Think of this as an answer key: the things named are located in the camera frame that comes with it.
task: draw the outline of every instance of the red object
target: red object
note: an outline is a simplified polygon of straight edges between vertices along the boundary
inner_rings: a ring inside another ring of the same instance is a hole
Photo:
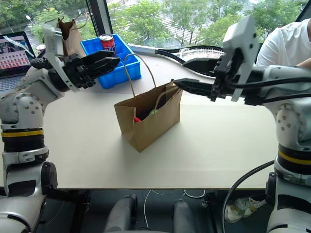
[[[113,56],[116,57],[117,56],[116,45],[115,45],[115,40],[113,39],[112,35],[103,34],[103,35],[100,35],[99,39],[101,41],[103,49],[107,51],[114,51],[115,53]]]
[[[135,118],[134,118],[134,122],[135,122],[135,123],[141,122],[141,120],[140,120],[138,117],[135,117]]]

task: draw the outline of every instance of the paper bag on crate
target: paper bag on crate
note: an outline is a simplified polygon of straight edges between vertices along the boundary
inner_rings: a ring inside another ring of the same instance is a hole
[[[134,97],[115,104],[121,133],[138,152],[147,148],[180,120],[182,90],[173,86],[173,82],[157,87],[151,72],[150,74],[155,85],[153,89],[136,96],[129,77]],[[134,122],[135,117],[141,119],[141,122]]]

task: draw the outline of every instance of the black cable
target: black cable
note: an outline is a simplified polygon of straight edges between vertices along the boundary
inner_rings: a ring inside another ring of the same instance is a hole
[[[223,210],[222,210],[222,231],[223,233],[225,233],[225,208],[227,206],[228,200],[232,194],[232,192],[243,182],[245,181],[247,178],[249,178],[250,176],[254,175],[255,173],[271,166],[272,164],[274,164],[274,160],[267,162],[263,165],[258,166],[257,168],[254,168],[253,170],[247,172],[245,175],[243,175],[241,178],[239,178],[234,185],[232,185],[231,189],[228,191],[228,194],[224,200],[224,206],[223,206]]]
[[[166,51],[156,50],[156,54],[160,54],[160,55],[163,55],[163,56],[170,57],[170,58],[172,58],[172,59],[178,61],[178,62],[181,63],[181,64],[185,63],[185,61],[184,61],[183,59],[181,59],[180,57],[177,57],[176,55],[171,54],[171,53],[166,52]]]
[[[289,78],[289,79],[277,79],[269,81],[252,82],[246,84],[238,84],[231,81],[228,77],[226,78],[226,83],[229,87],[238,89],[257,89],[265,86],[273,86],[286,83],[311,83],[311,78],[309,77],[299,77],[299,78]]]
[[[290,99],[307,98],[307,97],[311,97],[311,93],[278,96],[278,97],[262,100],[261,102],[262,103],[271,103],[271,102],[276,102],[276,101],[280,101],[280,100],[290,100]]]
[[[148,227],[138,227],[138,228],[136,229],[136,231],[139,231],[140,229],[146,229],[146,230],[151,231],[150,228],[148,228]]]

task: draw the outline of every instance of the person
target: person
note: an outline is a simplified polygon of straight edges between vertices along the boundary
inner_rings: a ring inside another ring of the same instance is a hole
[[[311,19],[276,28],[264,41],[256,65],[311,68]]]

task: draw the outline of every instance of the floor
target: floor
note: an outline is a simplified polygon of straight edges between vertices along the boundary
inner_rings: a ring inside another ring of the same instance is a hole
[[[179,200],[185,200],[192,208],[197,221],[198,233],[212,233],[213,228],[210,221],[209,209],[203,208],[202,199],[192,199],[182,196],[182,190],[157,190],[159,194],[151,192],[146,202],[146,215],[149,228],[155,231],[172,232],[172,209],[173,204]],[[202,190],[187,190],[190,195],[200,196]],[[138,197],[137,222],[133,226],[136,230],[140,226],[146,226],[144,221],[143,205],[148,190],[105,190],[91,191],[91,205],[85,214],[81,233],[101,233],[104,230],[105,221],[113,205],[126,195],[136,194]],[[47,199],[42,224],[39,225],[37,233],[68,233],[74,205]],[[226,224],[227,233],[263,233],[266,227],[272,207],[264,205],[253,213],[249,218],[243,219],[235,224]]]

